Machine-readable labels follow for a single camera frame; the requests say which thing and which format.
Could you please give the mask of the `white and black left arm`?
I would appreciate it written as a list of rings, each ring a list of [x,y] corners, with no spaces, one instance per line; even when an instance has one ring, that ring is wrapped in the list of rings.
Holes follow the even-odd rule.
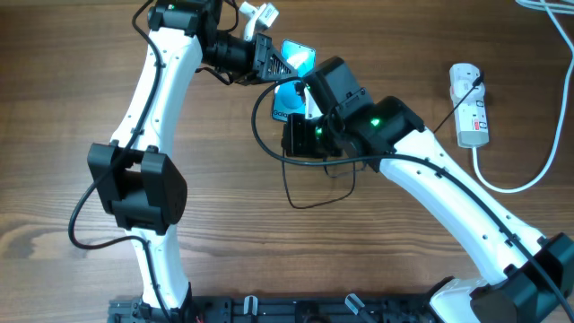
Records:
[[[177,238],[187,183],[171,159],[187,88],[204,71],[227,85],[275,83],[296,74],[266,35],[278,10],[242,3],[234,11],[247,19],[240,37],[220,28],[220,1],[148,1],[139,9],[148,23],[140,30],[147,56],[134,97],[109,142],[92,145],[87,156],[88,193],[98,195],[124,231],[143,278],[140,297],[111,303],[112,322],[202,318]]]

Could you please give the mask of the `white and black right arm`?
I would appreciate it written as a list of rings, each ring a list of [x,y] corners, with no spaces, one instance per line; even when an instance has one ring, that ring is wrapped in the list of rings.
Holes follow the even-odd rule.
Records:
[[[293,85],[318,108],[293,114],[276,159],[307,167],[363,163],[395,182],[458,241],[479,271],[449,279],[430,294],[444,322],[539,322],[557,308],[572,313],[573,242],[546,238],[481,188],[401,100],[374,101],[340,57],[298,76],[288,65],[264,74],[269,90]]]

